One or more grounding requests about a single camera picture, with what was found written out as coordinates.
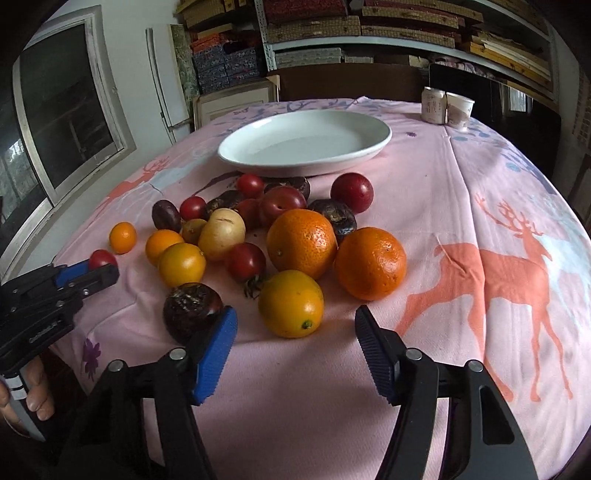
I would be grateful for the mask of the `person's left hand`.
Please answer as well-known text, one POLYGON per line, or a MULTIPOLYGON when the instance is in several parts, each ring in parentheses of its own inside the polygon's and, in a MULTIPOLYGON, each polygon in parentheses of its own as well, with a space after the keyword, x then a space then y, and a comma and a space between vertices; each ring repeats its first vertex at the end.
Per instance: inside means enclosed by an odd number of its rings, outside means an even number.
MULTIPOLYGON (((40 421, 48 420, 54 414, 54 401, 49 390, 48 379, 40 357, 31 360, 25 370, 25 375, 30 383, 29 393, 26 397, 26 405, 40 421)), ((4 420, 16 431, 25 432, 22 421, 10 406, 10 391, 4 382, 1 382, 1 415, 4 420)))

